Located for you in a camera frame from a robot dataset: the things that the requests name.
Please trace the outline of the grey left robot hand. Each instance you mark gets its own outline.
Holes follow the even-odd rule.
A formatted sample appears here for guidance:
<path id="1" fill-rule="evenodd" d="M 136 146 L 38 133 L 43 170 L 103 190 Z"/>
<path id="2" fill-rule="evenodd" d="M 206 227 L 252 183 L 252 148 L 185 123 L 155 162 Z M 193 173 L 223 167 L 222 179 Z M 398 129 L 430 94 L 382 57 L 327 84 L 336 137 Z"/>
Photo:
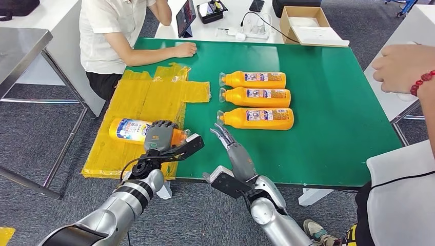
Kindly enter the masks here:
<path id="1" fill-rule="evenodd" d="M 174 129 L 178 129 L 178 125 L 170 120 L 154 121 L 145 135 L 145 151 L 163 152 L 169 150 Z"/>

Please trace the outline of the standing person's hand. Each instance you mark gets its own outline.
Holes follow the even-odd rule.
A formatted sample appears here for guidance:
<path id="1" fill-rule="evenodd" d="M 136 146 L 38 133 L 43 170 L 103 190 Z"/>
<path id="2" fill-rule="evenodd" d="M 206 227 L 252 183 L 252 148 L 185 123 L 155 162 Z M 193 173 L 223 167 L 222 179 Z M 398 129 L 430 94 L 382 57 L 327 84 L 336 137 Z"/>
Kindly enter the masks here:
<path id="1" fill-rule="evenodd" d="M 372 62 L 373 78 L 386 93 L 417 94 L 434 70 L 434 46 L 389 45 Z"/>

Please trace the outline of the seated person's right hand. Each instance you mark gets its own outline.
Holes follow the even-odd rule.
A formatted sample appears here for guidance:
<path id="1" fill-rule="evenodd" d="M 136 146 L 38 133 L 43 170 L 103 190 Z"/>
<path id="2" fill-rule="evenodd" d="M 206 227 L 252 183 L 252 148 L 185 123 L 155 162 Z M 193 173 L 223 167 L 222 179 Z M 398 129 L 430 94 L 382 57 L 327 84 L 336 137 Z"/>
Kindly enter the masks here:
<path id="1" fill-rule="evenodd" d="M 177 58 L 193 57 L 197 52 L 195 43 L 186 42 L 174 47 L 174 56 Z"/>

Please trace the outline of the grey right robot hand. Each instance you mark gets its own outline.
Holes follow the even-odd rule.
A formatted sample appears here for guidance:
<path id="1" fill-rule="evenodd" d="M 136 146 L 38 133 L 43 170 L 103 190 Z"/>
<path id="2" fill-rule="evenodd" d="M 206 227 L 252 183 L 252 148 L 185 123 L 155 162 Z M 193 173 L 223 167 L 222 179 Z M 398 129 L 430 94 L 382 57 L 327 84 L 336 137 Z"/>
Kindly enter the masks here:
<path id="1" fill-rule="evenodd" d="M 210 132 L 215 134 L 225 147 L 234 177 L 242 182 L 248 182 L 256 177 L 258 174 L 254 163 L 245 147 L 236 141 L 225 127 L 218 123 L 214 126 L 216 129 L 211 128 Z"/>

